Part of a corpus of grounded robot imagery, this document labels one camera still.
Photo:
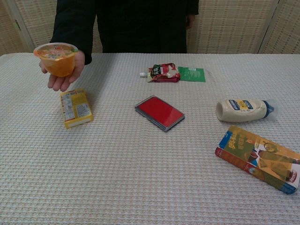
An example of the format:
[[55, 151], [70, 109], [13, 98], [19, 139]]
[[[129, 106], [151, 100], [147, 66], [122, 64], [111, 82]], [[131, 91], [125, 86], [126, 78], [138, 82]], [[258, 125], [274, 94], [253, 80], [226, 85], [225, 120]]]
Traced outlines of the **person's right hand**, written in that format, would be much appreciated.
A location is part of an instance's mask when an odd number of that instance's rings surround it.
[[76, 81], [85, 66], [85, 55], [82, 51], [78, 51], [78, 53], [76, 53], [75, 55], [75, 67], [73, 72], [65, 77], [57, 77], [54, 76], [52, 74], [50, 74], [49, 76], [49, 80], [48, 80], [48, 88], [53, 89], [54, 91], [66, 91], [68, 89], [68, 87], [70, 86], [70, 84], [72, 84], [74, 81]]

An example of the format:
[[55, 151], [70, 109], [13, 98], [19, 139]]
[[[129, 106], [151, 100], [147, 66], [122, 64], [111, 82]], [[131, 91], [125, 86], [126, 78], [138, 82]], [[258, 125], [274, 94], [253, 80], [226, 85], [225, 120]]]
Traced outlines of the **person's left hand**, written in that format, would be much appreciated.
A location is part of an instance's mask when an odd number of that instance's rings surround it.
[[193, 27], [195, 21], [195, 15], [187, 15], [186, 16], [186, 29], [190, 29]]

